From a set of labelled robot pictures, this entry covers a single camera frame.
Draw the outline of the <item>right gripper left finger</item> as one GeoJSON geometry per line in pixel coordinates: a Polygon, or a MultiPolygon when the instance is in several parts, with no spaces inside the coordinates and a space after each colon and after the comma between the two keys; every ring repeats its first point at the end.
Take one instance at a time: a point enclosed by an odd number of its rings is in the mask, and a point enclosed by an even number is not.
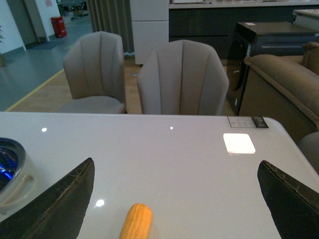
{"type": "Polygon", "coordinates": [[[95,165],[88,158],[0,224],[2,239],[75,239],[93,192],[95,165]]]}

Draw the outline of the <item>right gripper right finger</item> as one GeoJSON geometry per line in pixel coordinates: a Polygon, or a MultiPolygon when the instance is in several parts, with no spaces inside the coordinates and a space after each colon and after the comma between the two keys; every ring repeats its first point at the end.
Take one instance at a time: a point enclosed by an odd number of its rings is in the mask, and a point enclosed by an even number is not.
{"type": "Polygon", "coordinates": [[[263,160],[257,178],[261,193],[283,239],[319,237],[319,194],[263,160]]]}

